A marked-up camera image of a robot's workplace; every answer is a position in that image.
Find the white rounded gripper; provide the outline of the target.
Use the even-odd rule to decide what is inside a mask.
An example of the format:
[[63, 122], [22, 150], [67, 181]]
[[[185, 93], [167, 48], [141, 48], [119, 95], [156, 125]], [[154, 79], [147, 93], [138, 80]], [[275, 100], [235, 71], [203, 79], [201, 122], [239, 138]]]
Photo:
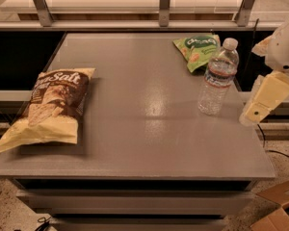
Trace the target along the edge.
[[289, 96], [289, 18], [269, 37], [255, 44], [251, 52], [264, 57], [265, 65], [273, 71], [266, 76], [259, 75], [254, 81], [250, 98], [239, 117], [245, 126], [260, 123]]

